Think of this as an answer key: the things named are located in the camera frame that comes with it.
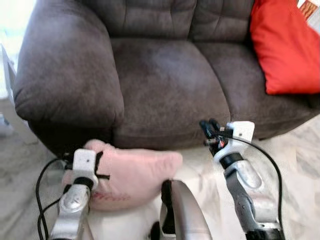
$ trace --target brown couch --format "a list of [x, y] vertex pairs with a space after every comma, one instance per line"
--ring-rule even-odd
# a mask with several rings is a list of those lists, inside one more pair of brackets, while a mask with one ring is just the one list
[[38, 0], [19, 55], [17, 113], [57, 155], [199, 145], [199, 120], [248, 120], [270, 138], [320, 113], [267, 95], [250, 41], [254, 0]]

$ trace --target couch armrest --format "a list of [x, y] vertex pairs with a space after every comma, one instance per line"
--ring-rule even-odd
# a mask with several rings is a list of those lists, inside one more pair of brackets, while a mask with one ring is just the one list
[[111, 127], [124, 101], [106, 27], [75, 0], [38, 0], [19, 54], [15, 109], [27, 121]]
[[320, 94], [310, 94], [307, 96], [308, 102], [313, 109], [320, 110]]

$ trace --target pink pillow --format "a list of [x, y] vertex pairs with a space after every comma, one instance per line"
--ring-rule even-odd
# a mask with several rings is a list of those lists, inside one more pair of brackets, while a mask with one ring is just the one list
[[[182, 165], [182, 155], [174, 151], [118, 149], [100, 140], [90, 140], [84, 148], [103, 152], [97, 174], [110, 175], [110, 180], [99, 179], [92, 191], [90, 207], [96, 210], [128, 209], [151, 201]], [[64, 184], [71, 183], [71, 174], [65, 173]]]

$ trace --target wire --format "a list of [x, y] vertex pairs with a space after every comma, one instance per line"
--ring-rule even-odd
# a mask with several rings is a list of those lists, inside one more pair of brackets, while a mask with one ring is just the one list
[[224, 138], [233, 139], [233, 140], [236, 140], [236, 141], [240, 141], [240, 142], [246, 143], [246, 144], [250, 145], [251, 147], [259, 150], [261, 153], [263, 153], [270, 160], [270, 162], [272, 163], [272, 165], [273, 165], [273, 167], [274, 167], [274, 169], [276, 171], [276, 174], [278, 176], [278, 181], [279, 181], [278, 218], [279, 218], [279, 224], [280, 224], [280, 227], [281, 227], [281, 230], [282, 230], [283, 237], [285, 237], [284, 236], [285, 235], [284, 228], [283, 228], [283, 224], [282, 224], [282, 194], [283, 194], [282, 176], [281, 176], [280, 169], [279, 169], [278, 165], [276, 164], [275, 160], [265, 150], [263, 150], [258, 145], [255, 145], [254, 143], [251, 143], [249, 141], [246, 141], [246, 140], [238, 138], [238, 137], [229, 136], [228, 134], [223, 134], [223, 133], [220, 133], [220, 132], [219, 133], [215, 133], [215, 134], [218, 135], [218, 136], [224, 137]]
[[60, 198], [55, 200], [54, 202], [50, 203], [48, 206], [46, 206], [43, 211], [40, 212], [39, 216], [38, 216], [38, 221], [37, 221], [37, 227], [38, 227], [38, 230], [40, 229], [41, 230], [41, 220], [44, 218], [45, 219], [45, 212], [51, 208], [53, 205], [57, 204], [58, 202], [60, 201]]
[[[38, 180], [36, 181], [36, 186], [35, 186], [35, 198], [36, 198], [36, 202], [38, 204], [39, 212], [40, 212], [41, 219], [42, 219], [45, 239], [48, 239], [49, 233], [48, 233], [48, 227], [47, 227], [46, 218], [45, 218], [45, 216], [43, 214], [41, 214], [44, 210], [42, 209], [42, 204], [41, 204], [40, 195], [39, 195], [40, 181], [41, 181], [45, 171], [47, 170], [47, 168], [51, 164], [53, 164], [54, 162], [56, 162], [58, 160], [60, 160], [60, 159], [59, 158], [54, 158], [44, 166], [44, 168], [42, 169], [42, 171], [41, 171], [41, 173], [40, 173], [40, 175], [38, 177]], [[38, 224], [38, 234], [39, 234], [40, 240], [44, 240], [44, 237], [43, 237], [43, 234], [42, 234], [42, 230], [41, 230], [41, 224]]]

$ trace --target marble floor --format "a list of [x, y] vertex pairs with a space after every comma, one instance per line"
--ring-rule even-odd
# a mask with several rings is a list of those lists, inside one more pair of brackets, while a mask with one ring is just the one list
[[[283, 225], [288, 240], [318, 239], [320, 236], [320, 116], [295, 130], [263, 141], [255, 141], [275, 159], [282, 173]], [[176, 174], [196, 197], [210, 227], [213, 240], [245, 240], [236, 217], [222, 168], [212, 163], [206, 147], [179, 150], [183, 166]], [[249, 148], [244, 156], [277, 194], [277, 176], [268, 160]], [[38, 239], [38, 208], [35, 184], [52, 155], [41, 144], [25, 145], [16, 133], [0, 123], [0, 239]], [[62, 192], [62, 171], [55, 166], [40, 188], [44, 205]], [[144, 240], [158, 220], [161, 201], [139, 208], [105, 213], [91, 211], [89, 224], [95, 240]], [[46, 215], [49, 227], [57, 215]]]

